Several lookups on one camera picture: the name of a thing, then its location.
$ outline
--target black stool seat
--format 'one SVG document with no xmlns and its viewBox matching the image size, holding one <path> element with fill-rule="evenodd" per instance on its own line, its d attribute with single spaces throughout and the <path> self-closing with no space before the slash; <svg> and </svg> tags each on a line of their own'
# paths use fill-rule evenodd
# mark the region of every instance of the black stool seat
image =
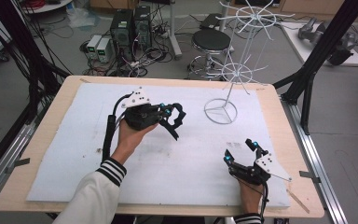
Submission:
<svg viewBox="0 0 358 224">
<path fill-rule="evenodd" d="M 193 44 L 206 51 L 221 51 L 228 49 L 230 37 L 223 32 L 216 30 L 200 30 L 193 34 Z"/>
</svg>

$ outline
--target sleeve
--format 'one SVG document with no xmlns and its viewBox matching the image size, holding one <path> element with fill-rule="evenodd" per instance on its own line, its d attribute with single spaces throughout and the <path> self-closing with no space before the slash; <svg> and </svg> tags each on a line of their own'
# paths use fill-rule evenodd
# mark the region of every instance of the sleeve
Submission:
<svg viewBox="0 0 358 224">
<path fill-rule="evenodd" d="M 83 177 L 74 198 L 53 223 L 111 223 L 117 209 L 119 187 L 126 173 L 117 161 L 111 158 L 104 161 L 97 171 Z"/>
<path fill-rule="evenodd" d="M 234 221 L 237 224 L 261 224 L 260 215 L 257 213 L 249 213 L 234 217 Z"/>
</svg>

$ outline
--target person's left hand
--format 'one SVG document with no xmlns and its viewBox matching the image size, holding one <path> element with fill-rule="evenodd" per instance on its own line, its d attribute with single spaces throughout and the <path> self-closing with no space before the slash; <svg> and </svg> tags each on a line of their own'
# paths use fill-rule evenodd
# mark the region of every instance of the person's left hand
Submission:
<svg viewBox="0 0 358 224">
<path fill-rule="evenodd" d="M 151 125 L 141 131 L 133 130 L 126 122 L 122 120 L 119 125 L 118 142 L 115 152 L 111 158 L 124 164 L 124 162 L 132 155 L 138 145 L 142 142 L 145 134 L 152 131 L 158 126 L 158 123 Z"/>
</svg>

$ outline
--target table top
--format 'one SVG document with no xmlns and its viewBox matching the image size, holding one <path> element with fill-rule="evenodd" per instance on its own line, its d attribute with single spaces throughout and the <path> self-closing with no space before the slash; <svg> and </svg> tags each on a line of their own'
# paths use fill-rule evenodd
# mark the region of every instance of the table top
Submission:
<svg viewBox="0 0 358 224">
<path fill-rule="evenodd" d="M 67 203 L 27 202 L 26 197 L 37 174 L 39 165 L 58 130 L 60 123 L 82 83 L 112 83 L 153 86 L 180 86 L 195 88 L 224 88 L 227 83 L 215 81 L 129 78 L 129 77 L 68 77 L 37 128 L 33 139 L 22 154 L 31 162 L 16 167 L 0 193 L 0 211 L 61 212 Z M 267 208 L 266 217 L 322 217 L 324 210 L 312 180 L 301 177 L 299 171 L 308 171 L 298 148 L 289 121 L 283 111 L 277 92 L 271 85 L 246 84 L 247 90 L 257 93 L 264 119 L 276 156 L 283 168 L 293 178 L 286 182 L 290 207 Z M 119 204 L 118 214 L 218 216 L 231 217 L 241 213 L 238 206 L 205 205 L 150 205 Z"/>
</svg>

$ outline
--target person's arm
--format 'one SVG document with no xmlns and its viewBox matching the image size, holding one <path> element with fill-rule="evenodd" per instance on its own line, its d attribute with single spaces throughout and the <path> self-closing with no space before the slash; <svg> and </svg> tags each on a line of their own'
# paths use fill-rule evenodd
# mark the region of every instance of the person's arm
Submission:
<svg viewBox="0 0 358 224">
<path fill-rule="evenodd" d="M 96 172 L 86 175 L 80 181 L 74 198 L 53 223 L 111 223 L 117 209 L 119 187 L 127 173 L 123 164 L 145 134 L 156 126 L 157 124 L 138 132 L 122 120 L 117 147 L 111 158 L 104 161 Z"/>
<path fill-rule="evenodd" d="M 237 224 L 259 224 L 261 217 L 258 214 L 258 205 L 263 192 L 262 185 L 251 185 L 239 180 L 241 189 L 241 204 L 243 215 L 234 217 Z"/>
</svg>

